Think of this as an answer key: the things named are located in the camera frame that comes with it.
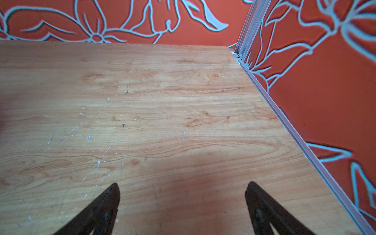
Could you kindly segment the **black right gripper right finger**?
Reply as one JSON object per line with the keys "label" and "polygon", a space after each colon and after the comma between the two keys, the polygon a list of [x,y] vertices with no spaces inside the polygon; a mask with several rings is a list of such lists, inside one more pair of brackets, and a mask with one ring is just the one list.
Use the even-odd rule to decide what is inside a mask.
{"label": "black right gripper right finger", "polygon": [[256,182],[245,191],[253,230],[256,235],[313,235],[314,232],[297,220]]}

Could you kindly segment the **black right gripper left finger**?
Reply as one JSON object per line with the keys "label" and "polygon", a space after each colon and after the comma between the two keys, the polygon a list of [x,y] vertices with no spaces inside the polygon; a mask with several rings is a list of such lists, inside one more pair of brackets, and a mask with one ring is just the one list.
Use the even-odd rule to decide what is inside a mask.
{"label": "black right gripper left finger", "polygon": [[116,221],[119,202],[120,190],[118,184],[113,183],[55,234],[110,235]]}

